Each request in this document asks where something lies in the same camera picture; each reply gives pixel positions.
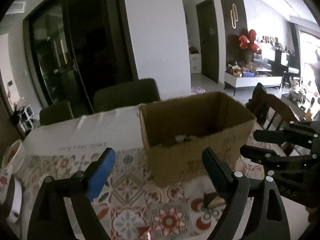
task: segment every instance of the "bowl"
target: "bowl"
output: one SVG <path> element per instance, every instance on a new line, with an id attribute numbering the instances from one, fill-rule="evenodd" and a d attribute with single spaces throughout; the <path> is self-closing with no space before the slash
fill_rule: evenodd
<path id="1" fill-rule="evenodd" d="M 22 145 L 21 140 L 15 141 L 4 154 L 2 160 L 2 168 L 12 165 L 12 174 L 15 174 L 21 167 L 24 158 L 26 157 L 26 150 Z"/>

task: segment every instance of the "open cardboard box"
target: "open cardboard box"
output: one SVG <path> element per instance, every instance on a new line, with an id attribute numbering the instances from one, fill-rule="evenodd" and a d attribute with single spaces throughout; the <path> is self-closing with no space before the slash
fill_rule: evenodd
<path id="1" fill-rule="evenodd" d="M 231 165 L 240 157 L 254 122 L 248 109 L 221 92 L 140 106 L 142 140 L 154 182 L 165 187 L 206 175 L 202 151 L 207 147 Z M 196 138 L 162 146 L 177 135 Z"/>

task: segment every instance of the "air vent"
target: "air vent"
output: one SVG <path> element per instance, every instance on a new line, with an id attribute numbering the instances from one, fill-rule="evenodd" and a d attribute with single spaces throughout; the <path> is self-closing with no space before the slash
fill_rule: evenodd
<path id="1" fill-rule="evenodd" d="M 13 2 L 6 14 L 24 13 L 26 2 Z"/>

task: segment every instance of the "white bowl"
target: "white bowl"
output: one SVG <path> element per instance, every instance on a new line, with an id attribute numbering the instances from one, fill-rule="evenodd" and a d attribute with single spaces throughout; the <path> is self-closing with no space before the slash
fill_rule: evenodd
<path id="1" fill-rule="evenodd" d="M 16 153 L 13 156 L 12 160 L 9 163 L 7 163 L 12 153 L 12 150 L 14 149 L 17 149 Z M 26 157 L 26 150 L 22 145 L 22 141 L 17 140 L 10 146 L 9 150 L 3 156 L 2 168 L 12 165 L 13 166 L 12 174 L 15 174 L 20 169 L 25 157 Z"/>

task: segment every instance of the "blue gripper pad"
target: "blue gripper pad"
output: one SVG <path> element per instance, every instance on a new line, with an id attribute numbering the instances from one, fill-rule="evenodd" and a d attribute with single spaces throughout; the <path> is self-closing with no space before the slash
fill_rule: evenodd
<path id="1" fill-rule="evenodd" d="M 92 202 L 94 198 L 99 197 L 100 192 L 108 179 L 108 176 L 115 165 L 116 153 L 108 148 L 105 158 L 101 161 L 99 167 L 88 181 L 87 199 Z"/>

